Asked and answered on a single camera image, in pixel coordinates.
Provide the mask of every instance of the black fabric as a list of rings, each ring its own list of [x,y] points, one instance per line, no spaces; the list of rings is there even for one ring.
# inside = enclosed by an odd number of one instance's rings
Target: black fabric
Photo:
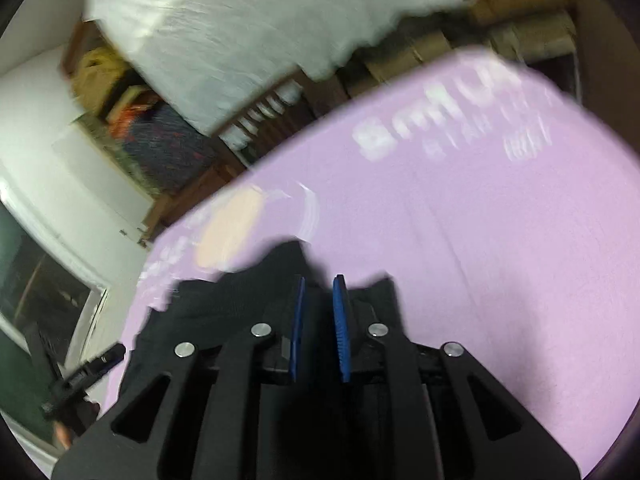
[[[212,348],[245,326],[263,321],[265,312],[278,312],[278,306],[289,299],[297,276],[303,276],[311,286],[318,282],[300,243],[292,240],[273,248],[253,267],[224,274],[216,283],[179,283],[167,310],[152,310],[138,335],[120,393],[136,378],[153,373],[166,348],[184,341]],[[279,328],[284,320],[270,322]]]
[[[375,385],[366,392],[350,391],[341,383],[332,293],[322,285],[298,241],[278,245],[253,267],[225,274],[217,283],[181,282],[167,311],[153,311],[138,336],[120,391],[136,381],[148,381],[161,365],[161,356],[180,342],[216,346],[263,320],[285,333],[292,325],[286,307],[297,276],[306,280],[299,375],[290,386],[262,386],[257,479],[378,478],[374,468],[388,449],[376,435],[381,431],[379,420],[385,420],[385,389]],[[375,305],[380,321],[400,324],[391,280],[351,290],[350,295]],[[358,425],[354,402],[375,414],[369,418],[376,423],[369,428]],[[373,433],[373,438],[363,438],[358,431]],[[378,444],[371,449],[365,442]]]

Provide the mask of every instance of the window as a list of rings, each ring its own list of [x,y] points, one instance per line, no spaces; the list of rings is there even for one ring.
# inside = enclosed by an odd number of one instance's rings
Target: window
[[[40,412],[48,378],[31,364],[23,333],[36,322],[63,365],[70,348],[84,342],[101,297],[101,290],[66,270],[0,204],[0,410],[36,443],[53,440],[52,425]]]

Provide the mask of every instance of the white cloth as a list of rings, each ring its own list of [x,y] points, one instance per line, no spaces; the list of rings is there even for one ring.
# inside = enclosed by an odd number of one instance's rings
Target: white cloth
[[[88,0],[121,53],[195,128],[210,134],[296,65],[328,76],[404,12],[459,0]]]

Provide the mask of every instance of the metal screw head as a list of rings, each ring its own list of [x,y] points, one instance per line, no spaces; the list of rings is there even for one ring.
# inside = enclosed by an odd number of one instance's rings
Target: metal screw head
[[[383,323],[370,324],[368,330],[373,337],[383,337],[389,333],[388,326]]]
[[[196,347],[192,343],[180,343],[174,348],[174,352],[178,357],[189,357],[196,351]]]
[[[251,333],[256,337],[266,337],[271,333],[271,327],[266,323],[257,323],[251,327]]]
[[[444,353],[449,357],[460,357],[465,353],[465,348],[460,343],[452,341],[444,345]]]

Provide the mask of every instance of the purple fabric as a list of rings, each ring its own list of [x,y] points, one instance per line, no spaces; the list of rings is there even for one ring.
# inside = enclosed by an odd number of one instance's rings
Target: purple fabric
[[[248,186],[266,197],[248,240],[199,268],[204,229]],[[298,236],[327,281],[393,276],[409,337],[462,342],[585,476],[640,396],[639,219],[638,162],[606,127],[549,81],[461,51],[319,121],[168,230],[122,341],[176,280]]]

